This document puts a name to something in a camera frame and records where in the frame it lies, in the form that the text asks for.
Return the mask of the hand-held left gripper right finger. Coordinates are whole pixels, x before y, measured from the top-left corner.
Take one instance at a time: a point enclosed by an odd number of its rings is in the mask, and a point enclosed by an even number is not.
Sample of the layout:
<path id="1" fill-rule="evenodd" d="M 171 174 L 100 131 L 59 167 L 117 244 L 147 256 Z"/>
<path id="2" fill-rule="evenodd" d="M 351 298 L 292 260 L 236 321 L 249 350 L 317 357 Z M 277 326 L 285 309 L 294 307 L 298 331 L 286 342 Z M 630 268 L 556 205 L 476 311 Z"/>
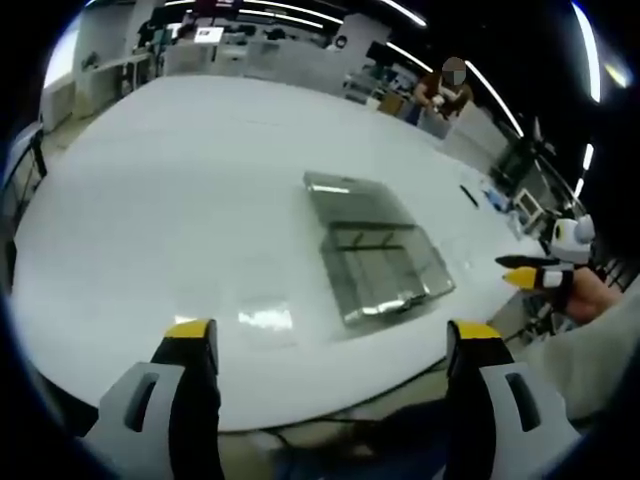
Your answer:
<path id="1" fill-rule="evenodd" d="M 580 435 L 556 389 L 487 324 L 447 324 L 450 441 L 445 479 L 538 479 Z"/>

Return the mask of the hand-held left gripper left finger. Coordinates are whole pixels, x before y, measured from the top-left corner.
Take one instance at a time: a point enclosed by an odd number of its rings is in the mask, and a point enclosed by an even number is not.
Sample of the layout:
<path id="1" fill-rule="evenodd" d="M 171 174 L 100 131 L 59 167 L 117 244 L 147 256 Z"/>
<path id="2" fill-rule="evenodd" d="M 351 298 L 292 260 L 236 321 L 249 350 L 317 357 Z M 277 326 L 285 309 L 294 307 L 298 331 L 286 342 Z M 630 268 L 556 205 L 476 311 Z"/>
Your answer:
<path id="1" fill-rule="evenodd" d="M 220 479 L 217 325 L 171 326 L 102 396 L 83 441 L 121 479 Z"/>

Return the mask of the person's right hand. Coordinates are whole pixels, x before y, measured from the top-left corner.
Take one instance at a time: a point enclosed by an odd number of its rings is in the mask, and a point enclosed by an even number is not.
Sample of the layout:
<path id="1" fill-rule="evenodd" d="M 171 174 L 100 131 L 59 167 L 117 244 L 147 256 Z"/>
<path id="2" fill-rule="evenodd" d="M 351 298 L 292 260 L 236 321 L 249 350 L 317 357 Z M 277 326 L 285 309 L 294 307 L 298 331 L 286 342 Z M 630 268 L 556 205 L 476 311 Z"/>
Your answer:
<path id="1" fill-rule="evenodd" d="M 620 302 L 623 293 L 607 286 L 593 271 L 574 271 L 565 313 L 578 325 L 586 325 Z"/>

